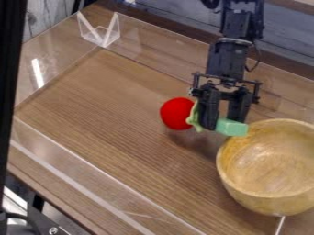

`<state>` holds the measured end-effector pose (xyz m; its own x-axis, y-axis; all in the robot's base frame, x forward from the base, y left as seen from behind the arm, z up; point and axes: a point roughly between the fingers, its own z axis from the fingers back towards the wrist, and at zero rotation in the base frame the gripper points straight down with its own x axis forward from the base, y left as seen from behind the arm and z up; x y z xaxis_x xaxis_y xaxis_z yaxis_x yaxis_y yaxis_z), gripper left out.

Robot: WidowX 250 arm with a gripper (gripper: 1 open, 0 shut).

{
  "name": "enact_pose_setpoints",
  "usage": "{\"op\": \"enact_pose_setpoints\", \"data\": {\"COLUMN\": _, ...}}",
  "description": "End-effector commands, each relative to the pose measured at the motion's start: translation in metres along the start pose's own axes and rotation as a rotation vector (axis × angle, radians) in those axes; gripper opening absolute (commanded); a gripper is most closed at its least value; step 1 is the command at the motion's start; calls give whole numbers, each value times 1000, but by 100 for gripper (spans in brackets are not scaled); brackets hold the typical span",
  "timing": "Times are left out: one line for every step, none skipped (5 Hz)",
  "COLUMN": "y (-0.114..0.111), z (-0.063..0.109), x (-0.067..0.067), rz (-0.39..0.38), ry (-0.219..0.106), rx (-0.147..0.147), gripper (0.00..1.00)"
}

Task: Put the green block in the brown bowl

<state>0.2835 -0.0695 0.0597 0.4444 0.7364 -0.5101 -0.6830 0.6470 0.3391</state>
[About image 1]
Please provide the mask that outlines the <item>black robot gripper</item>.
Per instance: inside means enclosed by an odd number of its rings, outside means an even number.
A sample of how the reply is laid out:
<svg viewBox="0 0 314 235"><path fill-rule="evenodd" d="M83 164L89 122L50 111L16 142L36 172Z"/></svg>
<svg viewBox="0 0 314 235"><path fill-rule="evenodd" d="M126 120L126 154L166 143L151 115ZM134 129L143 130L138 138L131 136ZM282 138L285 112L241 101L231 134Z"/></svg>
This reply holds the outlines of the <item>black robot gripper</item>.
<svg viewBox="0 0 314 235"><path fill-rule="evenodd" d="M230 100L227 119L245 122L253 104L260 103L261 82L248 81L248 52L253 42L242 39L222 38L210 46L206 73L194 73L190 94L199 98L199 121L202 126L214 130L219 116L219 100ZM217 86L237 90L221 92Z"/></svg>

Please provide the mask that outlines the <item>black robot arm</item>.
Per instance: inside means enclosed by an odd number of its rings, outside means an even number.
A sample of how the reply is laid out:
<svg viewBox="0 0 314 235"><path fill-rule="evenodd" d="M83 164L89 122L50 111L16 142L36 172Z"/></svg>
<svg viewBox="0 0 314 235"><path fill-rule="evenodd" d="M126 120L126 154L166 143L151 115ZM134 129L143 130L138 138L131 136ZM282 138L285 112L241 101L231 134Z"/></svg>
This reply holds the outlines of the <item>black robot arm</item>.
<svg viewBox="0 0 314 235"><path fill-rule="evenodd" d="M222 37L210 46L205 73L193 74L190 95L198 99L198 122L209 130L218 126L219 103L229 101L227 119L244 123L250 106L258 104L262 82L249 81L245 73L248 54L262 38L264 0L202 0L205 6L221 6Z"/></svg>

